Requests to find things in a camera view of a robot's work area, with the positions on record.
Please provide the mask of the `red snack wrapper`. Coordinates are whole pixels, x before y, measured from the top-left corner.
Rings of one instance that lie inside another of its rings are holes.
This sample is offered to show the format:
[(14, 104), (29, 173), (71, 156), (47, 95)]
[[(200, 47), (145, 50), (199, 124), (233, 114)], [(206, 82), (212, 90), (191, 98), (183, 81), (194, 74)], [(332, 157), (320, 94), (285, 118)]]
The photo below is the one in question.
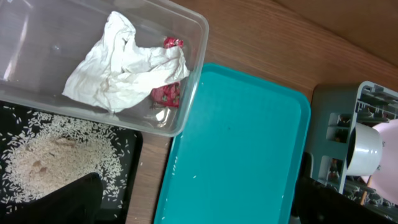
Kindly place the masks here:
[[(164, 48), (169, 49), (172, 47), (183, 47), (183, 41), (167, 37), (164, 40)], [(153, 101), (152, 109), (164, 107), (178, 108), (180, 104), (180, 92), (180, 82), (153, 89), (150, 94)]]

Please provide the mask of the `grey dishwasher rack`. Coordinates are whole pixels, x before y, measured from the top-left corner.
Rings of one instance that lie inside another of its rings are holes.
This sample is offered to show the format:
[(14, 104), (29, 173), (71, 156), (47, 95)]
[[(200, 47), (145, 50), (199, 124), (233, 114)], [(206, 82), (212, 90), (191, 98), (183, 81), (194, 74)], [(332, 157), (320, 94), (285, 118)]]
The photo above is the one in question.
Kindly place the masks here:
[(370, 185), (372, 175), (346, 175), (349, 142), (356, 123), (372, 127), (397, 119), (397, 92), (365, 81), (355, 85), (318, 85), (305, 151), (309, 176), (342, 194), (358, 189), (354, 177)]

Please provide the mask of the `white napkin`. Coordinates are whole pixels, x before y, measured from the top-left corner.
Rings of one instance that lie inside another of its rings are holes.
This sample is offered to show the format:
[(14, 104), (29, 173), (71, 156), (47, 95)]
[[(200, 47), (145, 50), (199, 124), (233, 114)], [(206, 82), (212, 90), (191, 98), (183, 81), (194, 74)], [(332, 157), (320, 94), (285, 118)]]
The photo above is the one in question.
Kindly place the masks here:
[(190, 74), (180, 47), (139, 47), (136, 28), (113, 11), (102, 37), (68, 77), (62, 94), (118, 113), (139, 104), (155, 88)]

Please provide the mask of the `large pink plate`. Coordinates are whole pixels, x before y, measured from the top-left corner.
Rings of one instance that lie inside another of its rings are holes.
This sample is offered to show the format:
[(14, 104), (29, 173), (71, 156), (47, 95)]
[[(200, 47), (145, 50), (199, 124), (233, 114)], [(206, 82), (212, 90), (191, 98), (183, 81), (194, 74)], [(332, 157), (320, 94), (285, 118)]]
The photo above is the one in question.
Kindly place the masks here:
[(372, 175), (370, 188), (376, 193), (397, 204), (397, 119), (373, 126), (383, 140), (383, 153), (380, 169)]

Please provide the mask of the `grey rice bowl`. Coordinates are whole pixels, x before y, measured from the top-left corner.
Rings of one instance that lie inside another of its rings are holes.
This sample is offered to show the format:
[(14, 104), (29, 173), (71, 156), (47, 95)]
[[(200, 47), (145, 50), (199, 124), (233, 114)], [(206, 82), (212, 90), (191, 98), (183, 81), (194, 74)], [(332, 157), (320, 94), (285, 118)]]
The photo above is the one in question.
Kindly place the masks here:
[(356, 123), (349, 142), (346, 175), (373, 175), (379, 167), (382, 150), (382, 137), (379, 132), (372, 127)]

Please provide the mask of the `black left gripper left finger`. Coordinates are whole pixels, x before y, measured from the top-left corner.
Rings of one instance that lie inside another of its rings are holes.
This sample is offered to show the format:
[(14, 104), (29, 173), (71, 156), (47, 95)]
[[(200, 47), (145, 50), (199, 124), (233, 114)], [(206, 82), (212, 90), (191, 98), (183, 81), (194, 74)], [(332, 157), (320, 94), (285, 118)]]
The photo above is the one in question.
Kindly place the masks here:
[(101, 208), (103, 184), (92, 172), (74, 182), (29, 203), (16, 203), (17, 210), (5, 214), (1, 206), (1, 224), (18, 223), (94, 223)]

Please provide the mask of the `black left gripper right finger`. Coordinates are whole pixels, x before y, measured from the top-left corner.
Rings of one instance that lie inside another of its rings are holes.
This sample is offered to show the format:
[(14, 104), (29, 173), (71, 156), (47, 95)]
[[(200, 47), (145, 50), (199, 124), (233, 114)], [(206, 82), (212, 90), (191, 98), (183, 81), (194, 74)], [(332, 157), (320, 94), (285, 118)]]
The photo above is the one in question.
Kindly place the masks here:
[(394, 224), (309, 177), (296, 183), (294, 212), (302, 223)]

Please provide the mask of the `teal serving tray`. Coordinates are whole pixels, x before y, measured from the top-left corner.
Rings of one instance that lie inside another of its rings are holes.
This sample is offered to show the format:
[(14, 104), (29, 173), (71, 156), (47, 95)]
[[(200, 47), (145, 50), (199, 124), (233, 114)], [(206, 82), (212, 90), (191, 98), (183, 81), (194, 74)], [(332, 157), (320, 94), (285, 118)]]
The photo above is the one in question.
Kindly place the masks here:
[(204, 65), (154, 222), (287, 223), (310, 114), (298, 91)]

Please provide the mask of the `clear plastic waste bin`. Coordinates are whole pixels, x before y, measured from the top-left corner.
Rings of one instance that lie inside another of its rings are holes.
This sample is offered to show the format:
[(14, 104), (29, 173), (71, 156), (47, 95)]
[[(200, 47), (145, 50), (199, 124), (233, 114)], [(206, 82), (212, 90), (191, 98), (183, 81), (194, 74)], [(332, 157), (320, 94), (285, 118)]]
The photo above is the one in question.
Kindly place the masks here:
[[(100, 40), (109, 14), (118, 11), (137, 30), (141, 47), (183, 41), (190, 75), (181, 83), (178, 108), (154, 108), (150, 98), (111, 114), (63, 96), (65, 83)], [(173, 137), (187, 121), (200, 81), (209, 25), (197, 12), (172, 1), (1, 2), (1, 99), (9, 103)]]

